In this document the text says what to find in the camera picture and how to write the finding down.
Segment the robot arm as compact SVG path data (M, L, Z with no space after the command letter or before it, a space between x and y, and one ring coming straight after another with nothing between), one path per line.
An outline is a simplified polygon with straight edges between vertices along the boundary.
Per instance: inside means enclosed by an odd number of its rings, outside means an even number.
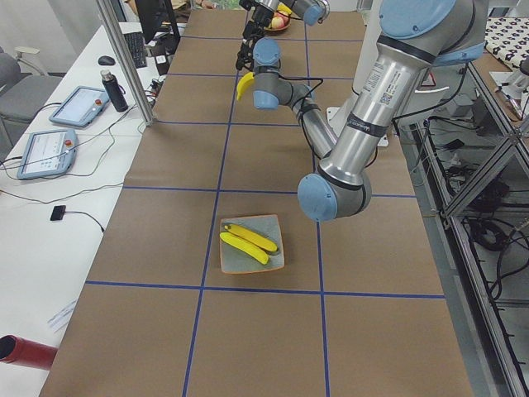
M256 0L239 1L247 11L253 11L250 20L243 31L243 39L248 41L255 37L262 37L266 31L282 31L289 24L290 16L280 16L280 7L285 6L297 15L306 25L313 26L325 20L330 13L328 1L318 0Z
M481 56L486 1L383 1L371 22L381 27L378 57L338 132L322 116L305 84L279 75L281 51L270 37L251 47L253 101L258 109L290 108L319 157L317 171L302 178L298 202L312 220L324 222L363 211L371 198L365 168L417 76L438 65Z

